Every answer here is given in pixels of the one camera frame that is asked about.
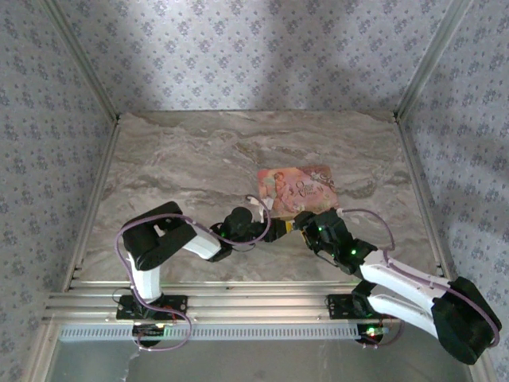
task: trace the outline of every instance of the marble tabletop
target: marble tabletop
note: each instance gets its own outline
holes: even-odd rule
[[[422,271],[435,268],[410,175],[390,114],[354,111],[175,111],[125,114],[111,167],[87,242],[80,279],[118,281],[125,271],[113,251],[122,225],[175,201],[184,214],[210,226],[236,206],[257,209],[260,169],[328,165],[343,208],[382,215],[393,230],[393,256]],[[378,246],[383,228],[360,214],[345,217],[350,231]],[[293,232],[218,263],[179,251],[161,271],[179,281],[351,281],[318,259]]]

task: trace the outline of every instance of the children's book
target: children's book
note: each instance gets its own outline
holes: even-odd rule
[[[291,219],[302,211],[320,213],[339,207],[328,166],[260,170],[258,189],[262,199],[274,201],[271,217]]]

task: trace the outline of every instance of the wall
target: wall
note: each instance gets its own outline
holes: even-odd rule
[[[509,4],[474,1],[406,120],[441,238],[505,329],[490,351],[509,380]]]
[[[449,0],[61,0],[121,111],[393,110]]]
[[[37,2],[0,2],[0,380],[61,288],[111,122]]]

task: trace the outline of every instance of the purple cable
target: purple cable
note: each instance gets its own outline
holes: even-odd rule
[[[390,339],[388,342],[386,342],[385,344],[380,344],[379,346],[392,345],[403,335],[403,332],[405,331],[405,322],[403,320],[400,320],[400,321],[401,322],[399,323],[399,328],[398,328],[398,332],[396,333],[396,335],[392,339]]]
[[[500,342],[500,333],[499,333],[499,328],[496,326],[496,324],[493,322],[493,320],[490,318],[490,316],[488,316],[488,314],[481,309],[480,306],[478,306],[477,304],[474,303],[474,301],[472,301],[470,298],[466,297],[466,296],[463,296],[461,293],[457,292],[456,290],[448,287],[448,286],[444,286],[444,285],[441,285],[441,284],[433,284],[429,283],[429,280],[427,279],[423,279],[419,276],[416,276],[416,275],[412,275],[411,273],[408,273],[406,271],[404,271],[403,269],[395,266],[393,263],[392,263],[392,258],[389,257],[389,253],[388,251],[393,251],[395,248],[396,248],[396,243],[394,241],[394,237],[392,235],[392,231],[390,230],[389,228],[389,224],[387,224],[387,222],[377,213],[373,212],[373,211],[370,211],[368,209],[345,209],[343,210],[343,213],[348,213],[348,212],[365,212],[365,213],[369,213],[370,215],[376,217],[385,227],[385,229],[387,230],[387,232],[389,233],[389,237],[390,237],[390,248],[384,248],[383,249],[383,258],[385,259],[385,261],[387,262],[387,266],[391,269],[394,269],[395,271],[397,271],[400,275],[403,275],[405,277],[407,277],[408,279],[411,279],[411,280],[414,280],[416,283],[420,283],[424,286],[430,286],[430,287],[436,287],[440,290],[443,290],[444,292],[449,292],[450,294],[454,294],[456,297],[458,297],[459,299],[463,300],[464,302],[466,302],[470,307],[472,307],[489,325],[490,325],[490,328],[492,329],[493,331],[493,342],[490,344],[490,348],[494,348],[495,346],[497,346]]]
[[[235,241],[231,241],[231,240],[225,239],[222,236],[217,235],[216,233],[214,233],[210,228],[207,228],[204,225],[195,222],[191,217],[186,216],[186,215],[181,215],[181,214],[178,214],[178,213],[163,213],[161,215],[150,216],[150,217],[146,217],[146,218],[143,218],[143,219],[140,219],[140,220],[136,220],[136,221],[134,221],[132,223],[129,223],[129,224],[123,226],[120,229],[119,233],[117,233],[117,236],[115,237],[115,252],[119,256],[120,261],[122,262],[123,266],[126,268],[127,275],[129,276],[130,285],[132,286],[132,289],[133,289],[134,297],[136,297],[136,299],[139,301],[139,303],[142,306],[144,306],[145,308],[150,309],[150,310],[155,310],[157,312],[175,314],[175,315],[183,318],[187,322],[187,324],[189,325],[189,331],[185,335],[185,338],[180,343],[178,343],[177,345],[170,346],[168,348],[146,348],[145,346],[143,346],[140,343],[140,339],[138,338],[137,345],[138,345],[138,347],[140,349],[147,350],[149,352],[165,352],[165,351],[168,351],[168,350],[179,349],[182,346],[184,346],[187,341],[189,341],[189,338],[191,337],[191,333],[192,333],[192,323],[191,323],[191,320],[189,319],[189,317],[187,315],[179,312],[178,310],[170,309],[170,308],[161,308],[159,306],[152,306],[149,303],[145,302],[145,300],[143,300],[143,298],[139,294],[138,288],[136,287],[136,284],[134,282],[133,271],[131,270],[131,267],[130,267],[129,263],[122,256],[122,253],[120,251],[120,243],[119,242],[120,242],[120,237],[122,236],[122,234],[125,231],[127,231],[128,229],[131,229],[133,227],[137,227],[140,224],[149,223],[151,221],[160,220],[160,219],[178,218],[178,219],[182,219],[182,220],[186,221],[188,224],[191,224],[193,226],[198,227],[199,229],[201,229],[203,231],[208,232],[209,234],[214,236],[216,239],[222,240],[225,243],[228,243],[228,244],[231,244],[231,245],[253,244],[253,243],[256,243],[256,242],[260,241],[261,239],[263,239],[263,237],[268,233],[269,228],[270,228],[270,210],[267,208],[265,203],[263,203],[263,201],[261,201],[260,199],[258,199],[254,195],[247,195],[247,197],[253,197],[254,199],[256,199],[260,203],[260,205],[263,207],[263,209],[266,211],[266,214],[267,214],[267,226],[265,227],[265,230],[263,231],[262,235],[254,238],[253,240],[247,241],[245,243],[242,243],[242,242],[241,243],[237,243]]]

